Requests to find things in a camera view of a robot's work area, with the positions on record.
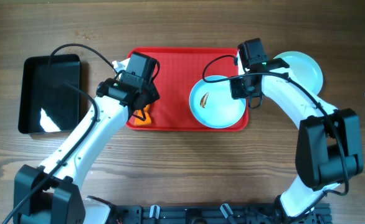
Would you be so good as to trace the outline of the orange sponge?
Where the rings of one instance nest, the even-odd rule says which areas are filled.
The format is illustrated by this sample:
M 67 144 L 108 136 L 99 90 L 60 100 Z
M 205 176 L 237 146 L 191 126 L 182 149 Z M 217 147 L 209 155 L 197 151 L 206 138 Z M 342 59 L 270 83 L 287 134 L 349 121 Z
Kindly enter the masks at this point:
M 152 124 L 152 120 L 149 116 L 150 105 L 146 105 L 142 110 L 136 110 L 134 125 L 135 126 L 147 126 Z

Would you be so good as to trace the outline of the light blue plate back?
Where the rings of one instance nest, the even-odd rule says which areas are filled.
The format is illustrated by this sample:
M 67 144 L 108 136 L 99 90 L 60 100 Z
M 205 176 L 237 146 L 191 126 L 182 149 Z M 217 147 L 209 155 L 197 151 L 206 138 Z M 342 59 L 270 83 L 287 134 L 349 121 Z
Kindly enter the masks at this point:
M 274 58 L 281 58 L 289 64 L 288 72 L 298 81 L 318 95 L 323 86 L 323 73 L 318 63 L 309 55 L 297 51 L 287 51 Z

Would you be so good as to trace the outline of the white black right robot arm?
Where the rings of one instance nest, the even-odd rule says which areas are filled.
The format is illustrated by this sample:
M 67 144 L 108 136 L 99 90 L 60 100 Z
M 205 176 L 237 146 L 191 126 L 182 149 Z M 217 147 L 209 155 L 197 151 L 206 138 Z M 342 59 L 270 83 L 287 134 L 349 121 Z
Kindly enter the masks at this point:
M 292 223 L 307 216 L 328 194 L 344 196 L 349 180 L 364 168 L 358 115 L 339 110 L 318 93 L 323 75 L 318 64 L 301 52 L 284 52 L 270 59 L 260 39 L 237 47 L 241 75 L 230 80 L 232 97 L 272 99 L 298 127 L 297 177 L 275 199 L 275 223 Z

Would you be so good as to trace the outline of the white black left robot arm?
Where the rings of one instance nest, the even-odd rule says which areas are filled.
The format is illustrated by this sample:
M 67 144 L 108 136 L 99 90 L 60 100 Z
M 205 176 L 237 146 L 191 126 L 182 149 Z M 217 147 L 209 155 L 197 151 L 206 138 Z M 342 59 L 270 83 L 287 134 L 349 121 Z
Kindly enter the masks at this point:
M 24 165 L 14 179 L 14 208 L 5 223 L 119 223 L 116 205 L 83 199 L 83 182 L 111 137 L 137 111 L 159 99 L 154 79 L 160 63 L 133 52 L 101 82 L 92 106 L 64 143 L 36 168 Z

